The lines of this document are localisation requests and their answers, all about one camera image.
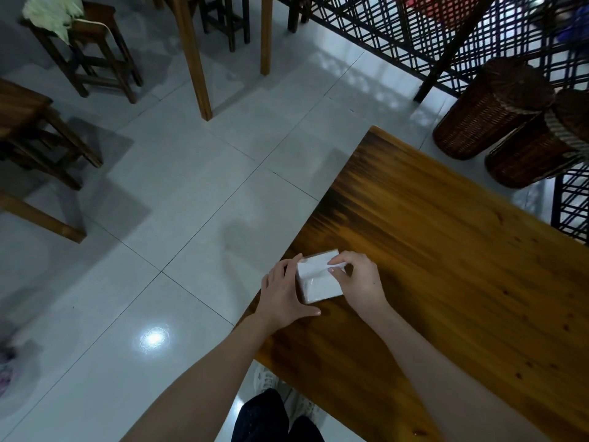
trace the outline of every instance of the dark pants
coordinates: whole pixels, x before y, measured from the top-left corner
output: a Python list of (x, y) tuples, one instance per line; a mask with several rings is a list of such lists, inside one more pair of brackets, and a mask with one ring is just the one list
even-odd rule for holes
[(294, 421), (289, 432), (280, 394), (269, 389), (241, 407), (231, 442), (323, 442), (318, 428), (306, 416)]

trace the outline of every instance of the wicker basket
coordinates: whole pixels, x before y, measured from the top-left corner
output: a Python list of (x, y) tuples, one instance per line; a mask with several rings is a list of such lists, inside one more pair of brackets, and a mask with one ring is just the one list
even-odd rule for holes
[(490, 175), (504, 186), (523, 188), (589, 157), (589, 93), (564, 89), (539, 115), (485, 158)]
[(528, 122), (554, 101), (554, 90), (535, 68), (495, 58), (458, 98), (433, 131), (448, 156), (468, 160)]

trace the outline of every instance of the shoe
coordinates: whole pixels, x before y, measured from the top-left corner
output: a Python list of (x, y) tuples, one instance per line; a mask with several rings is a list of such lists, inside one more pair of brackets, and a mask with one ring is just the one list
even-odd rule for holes
[(276, 389), (278, 386), (278, 377), (267, 367), (258, 364), (254, 373), (254, 395), (263, 393), (270, 388)]
[(296, 408), (294, 410), (295, 413), (292, 415), (291, 422), (294, 423), (295, 420), (301, 416), (307, 416), (316, 427), (319, 426), (326, 414), (324, 410), (319, 408), (315, 403), (310, 401), (302, 394), (298, 395)]

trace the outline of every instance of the person's right hand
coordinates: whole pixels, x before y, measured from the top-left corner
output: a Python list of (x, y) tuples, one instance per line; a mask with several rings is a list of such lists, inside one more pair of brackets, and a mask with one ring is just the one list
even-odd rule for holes
[(365, 313), (371, 313), (388, 305), (376, 263), (368, 259), (365, 254), (342, 251), (330, 260), (328, 265), (342, 262), (353, 265), (354, 271), (351, 276), (338, 267), (330, 268), (329, 272), (339, 282), (348, 304), (361, 318), (365, 316)]

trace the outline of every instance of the wooden tabletop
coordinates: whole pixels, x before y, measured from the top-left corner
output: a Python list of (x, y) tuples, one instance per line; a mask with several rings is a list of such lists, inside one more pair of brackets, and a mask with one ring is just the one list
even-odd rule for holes
[(0, 140), (10, 139), (33, 124), (51, 103), (47, 96), (0, 79)]
[[(334, 248), (366, 253), (397, 312), (546, 435), (589, 440), (589, 249), (377, 127), (285, 256)], [(439, 439), (343, 297), (318, 305), (256, 359), (368, 442)]]

